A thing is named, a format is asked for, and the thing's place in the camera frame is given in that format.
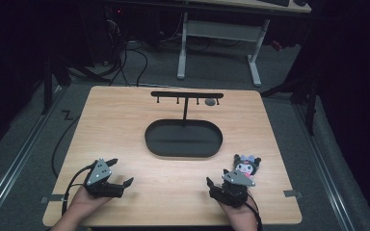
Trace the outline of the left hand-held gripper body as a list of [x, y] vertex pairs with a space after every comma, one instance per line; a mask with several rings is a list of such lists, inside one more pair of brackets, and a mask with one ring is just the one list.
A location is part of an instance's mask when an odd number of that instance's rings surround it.
[[93, 197], [118, 197], [123, 195], [122, 185], [110, 184], [108, 179], [112, 175], [110, 167], [102, 158], [96, 160], [91, 166], [85, 181], [84, 188]]

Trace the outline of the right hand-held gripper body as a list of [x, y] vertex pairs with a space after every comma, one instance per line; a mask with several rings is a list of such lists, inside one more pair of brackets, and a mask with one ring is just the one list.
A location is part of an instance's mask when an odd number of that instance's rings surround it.
[[248, 188], [255, 183], [239, 170], [232, 170], [227, 175], [222, 175], [224, 180], [221, 185], [215, 184], [218, 189], [209, 191], [211, 198], [233, 208], [242, 206], [248, 200]]

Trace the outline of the black plush doll keychain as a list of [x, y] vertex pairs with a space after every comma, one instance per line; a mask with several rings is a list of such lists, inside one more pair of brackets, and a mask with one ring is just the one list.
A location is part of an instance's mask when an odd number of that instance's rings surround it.
[[255, 158], [254, 156], [245, 156], [245, 155], [234, 155], [233, 165], [236, 170], [241, 171], [248, 178], [252, 179], [253, 176], [257, 173], [261, 163], [260, 158]]

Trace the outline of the black hook rack with tray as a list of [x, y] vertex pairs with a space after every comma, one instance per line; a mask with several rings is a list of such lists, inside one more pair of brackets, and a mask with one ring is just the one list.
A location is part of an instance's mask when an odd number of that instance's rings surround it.
[[189, 100], [212, 100], [219, 105], [224, 97], [222, 93], [152, 91], [151, 96], [160, 102], [161, 97], [184, 99], [183, 116], [180, 119], [158, 119], [148, 125], [145, 130], [145, 144], [150, 152], [166, 158], [210, 158], [223, 144], [221, 129], [208, 120], [189, 119]]

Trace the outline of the person's right hand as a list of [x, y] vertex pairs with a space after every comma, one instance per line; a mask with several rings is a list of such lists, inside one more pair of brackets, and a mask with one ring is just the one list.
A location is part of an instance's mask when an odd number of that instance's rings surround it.
[[225, 215], [227, 219], [229, 220], [229, 223], [236, 220], [256, 220], [256, 217], [254, 215], [254, 212], [249, 208], [251, 206], [254, 210], [257, 210], [257, 206], [254, 202], [254, 200], [251, 197], [248, 197], [247, 205], [240, 206], [238, 208], [233, 208], [231, 206], [225, 205], [222, 202], [219, 203], [222, 210], [225, 212]]

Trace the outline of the person's left hand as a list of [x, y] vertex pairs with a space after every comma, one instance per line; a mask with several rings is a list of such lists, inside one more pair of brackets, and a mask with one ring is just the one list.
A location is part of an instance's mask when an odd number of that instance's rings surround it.
[[68, 207], [71, 214], [83, 220], [111, 200], [111, 197], [93, 197], [84, 187], [80, 187]]

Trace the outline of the black metal stand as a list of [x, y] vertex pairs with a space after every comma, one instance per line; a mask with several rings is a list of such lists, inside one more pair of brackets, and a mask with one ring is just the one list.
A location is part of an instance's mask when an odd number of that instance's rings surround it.
[[290, 102], [293, 105], [306, 104], [304, 125], [307, 132], [313, 136], [314, 116], [316, 114], [316, 96], [318, 80], [315, 77], [300, 77], [287, 81], [269, 90], [260, 93], [262, 97], [269, 97], [279, 92], [291, 92]]
[[68, 87], [71, 79], [68, 75], [66, 63], [61, 57], [48, 55], [44, 63], [43, 72], [43, 110], [46, 115], [53, 104], [53, 80], [56, 80], [60, 87]]

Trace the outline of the black computer tower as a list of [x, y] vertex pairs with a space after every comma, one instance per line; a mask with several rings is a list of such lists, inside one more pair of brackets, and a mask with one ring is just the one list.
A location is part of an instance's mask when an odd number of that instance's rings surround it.
[[125, 43], [126, 26], [121, 7], [105, 5], [103, 7], [107, 40], [107, 59], [105, 65], [114, 64]]

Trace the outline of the desk with white legs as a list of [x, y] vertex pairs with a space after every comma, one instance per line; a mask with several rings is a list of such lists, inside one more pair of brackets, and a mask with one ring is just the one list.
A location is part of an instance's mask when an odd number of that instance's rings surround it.
[[[260, 13], [311, 13], [311, 7], [306, 0], [184, 0], [190, 7], [192, 3], [207, 4], [218, 7], [235, 7], [240, 10], [258, 10]], [[255, 47], [247, 56], [252, 82], [256, 87], [261, 86], [256, 59], [267, 34], [270, 17], [266, 16], [260, 26], [250, 26], [235, 23], [212, 22], [201, 19], [189, 19], [183, 14], [181, 50], [178, 59], [177, 78], [183, 80], [186, 76], [187, 38], [227, 39], [253, 42]]]

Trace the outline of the metal floor rail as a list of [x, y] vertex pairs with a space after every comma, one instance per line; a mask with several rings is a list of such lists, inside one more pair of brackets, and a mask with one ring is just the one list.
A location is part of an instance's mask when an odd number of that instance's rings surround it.
[[53, 102], [44, 108], [44, 87], [38, 89], [33, 99], [10, 123], [9, 130], [0, 141], [0, 207], [26, 162], [32, 148], [49, 118], [53, 108], [66, 93], [67, 87], [52, 91]]
[[302, 129], [304, 130], [304, 135], [307, 139], [307, 142], [310, 145], [312, 157], [314, 159], [319, 178], [323, 184], [330, 205], [340, 225], [341, 231], [355, 231], [354, 224], [343, 202], [341, 193], [338, 191], [338, 188], [336, 187], [336, 184], [331, 177], [328, 166], [323, 158], [321, 149], [314, 136], [310, 134], [306, 127], [304, 109], [301, 106], [297, 105], [293, 105], [292, 108], [301, 124]]

